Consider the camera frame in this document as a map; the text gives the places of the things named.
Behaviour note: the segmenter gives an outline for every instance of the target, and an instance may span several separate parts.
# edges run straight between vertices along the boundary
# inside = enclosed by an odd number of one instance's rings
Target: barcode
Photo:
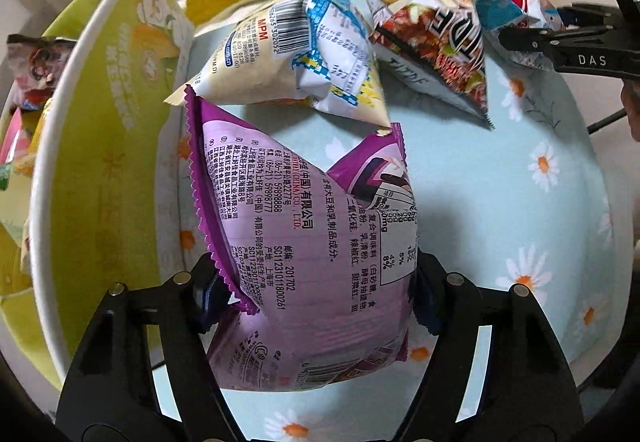
[[[328,384],[342,372],[346,372],[359,362],[360,359],[353,359],[353,361],[340,362],[338,364],[327,364],[326,366],[305,368],[303,372],[305,380],[300,386],[300,389],[307,390],[309,388],[316,388],[323,384]]]
[[[286,0],[271,7],[273,24],[273,53],[277,56],[293,54],[310,47],[309,19],[304,0]]]

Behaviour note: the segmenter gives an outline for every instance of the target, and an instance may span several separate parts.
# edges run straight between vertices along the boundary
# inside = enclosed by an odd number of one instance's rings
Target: chip bag
[[[239,298],[209,347],[220,387],[309,390],[406,359],[417,226],[400,126],[323,173],[187,90],[200,227]]]
[[[14,104],[27,110],[42,109],[52,97],[76,42],[11,34],[6,45],[9,67],[18,86],[12,89]]]
[[[188,84],[215,104],[305,100],[389,127],[368,35],[349,0],[276,0],[239,23]],[[185,87],[165,102],[181,104]]]
[[[498,39],[504,27],[549,28],[564,30],[562,18],[549,0],[473,0],[486,39],[507,60],[553,70],[553,63],[542,52],[518,52],[507,50]]]
[[[471,0],[367,0],[378,59],[407,86],[489,127],[484,48]]]

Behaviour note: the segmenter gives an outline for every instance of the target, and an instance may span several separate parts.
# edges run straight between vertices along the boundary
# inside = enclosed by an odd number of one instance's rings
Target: bolt
[[[527,297],[529,295],[529,288],[525,285],[516,285],[513,287],[513,291],[520,297]]]
[[[114,283],[109,287],[109,294],[112,296],[119,296],[124,292],[124,285],[122,283]]]
[[[177,285],[184,285],[185,283],[188,283],[190,281],[191,274],[189,274],[188,272],[178,272],[178,274],[174,276],[174,283]]]
[[[450,285],[459,287],[464,282],[465,282],[465,279],[462,276],[460,276],[460,274],[458,274],[457,272],[452,272],[451,274],[447,275],[447,283],[449,283]]]

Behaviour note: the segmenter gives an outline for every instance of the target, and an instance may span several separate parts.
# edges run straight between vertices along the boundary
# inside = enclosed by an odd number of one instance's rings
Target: blue label
[[[225,66],[234,65],[233,57],[231,57],[231,41],[233,41],[235,34],[235,32],[231,32],[231,35],[229,36],[225,44]]]

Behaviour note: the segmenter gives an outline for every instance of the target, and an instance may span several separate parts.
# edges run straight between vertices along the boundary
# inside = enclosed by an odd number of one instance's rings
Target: pink snack package
[[[398,124],[327,173],[186,88],[191,177],[239,301],[208,357],[221,388],[320,388],[406,358],[417,259]]]

